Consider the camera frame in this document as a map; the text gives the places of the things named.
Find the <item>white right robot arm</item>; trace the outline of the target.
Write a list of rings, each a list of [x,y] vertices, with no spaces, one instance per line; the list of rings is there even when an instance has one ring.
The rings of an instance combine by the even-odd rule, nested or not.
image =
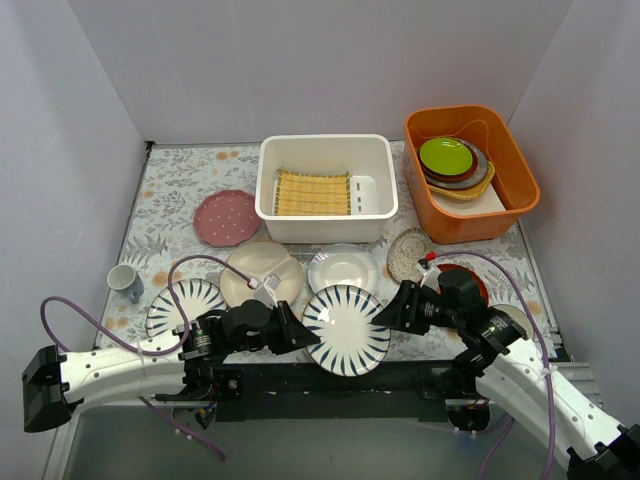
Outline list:
[[[452,362],[460,395],[499,405],[552,449],[570,479],[638,478],[637,425],[623,425],[553,369],[520,324],[486,304],[468,272],[446,271],[437,283],[403,281],[374,324],[415,335],[455,330],[466,347]]]

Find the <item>yellow bamboo mat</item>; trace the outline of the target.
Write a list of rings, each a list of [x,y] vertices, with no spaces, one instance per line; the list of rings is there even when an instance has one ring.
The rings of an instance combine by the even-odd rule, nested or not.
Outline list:
[[[351,174],[314,175],[280,168],[276,216],[346,216],[351,214]]]

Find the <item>blue striped white plate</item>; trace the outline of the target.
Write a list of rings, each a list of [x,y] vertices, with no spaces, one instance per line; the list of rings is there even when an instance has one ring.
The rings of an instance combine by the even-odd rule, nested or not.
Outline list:
[[[307,348],[309,356],[337,376],[372,372],[390,347],[390,330],[372,323],[381,311],[378,300],[359,287],[333,285],[318,291],[302,316],[302,324],[319,338]]]

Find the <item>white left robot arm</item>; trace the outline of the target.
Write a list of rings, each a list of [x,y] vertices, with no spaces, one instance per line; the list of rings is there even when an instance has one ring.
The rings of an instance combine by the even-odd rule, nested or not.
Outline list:
[[[227,310],[211,309],[187,324],[137,345],[86,352],[40,349],[22,374],[23,427],[53,430],[75,413],[135,397],[162,401],[217,400],[231,354],[268,348],[275,355],[319,344],[285,301],[268,307],[248,300]]]

